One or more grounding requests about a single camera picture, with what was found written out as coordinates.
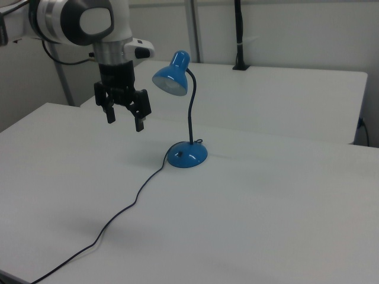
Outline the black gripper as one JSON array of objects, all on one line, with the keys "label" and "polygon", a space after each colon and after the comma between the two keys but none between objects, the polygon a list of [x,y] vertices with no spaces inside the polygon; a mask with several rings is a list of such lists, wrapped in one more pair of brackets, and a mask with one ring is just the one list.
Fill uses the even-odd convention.
[{"label": "black gripper", "polygon": [[107,122],[115,122],[114,103],[127,106],[134,116],[136,131],[141,132],[152,110],[147,90],[135,91],[133,61],[118,65],[99,64],[99,71],[101,81],[94,84],[95,103],[102,107]]}]

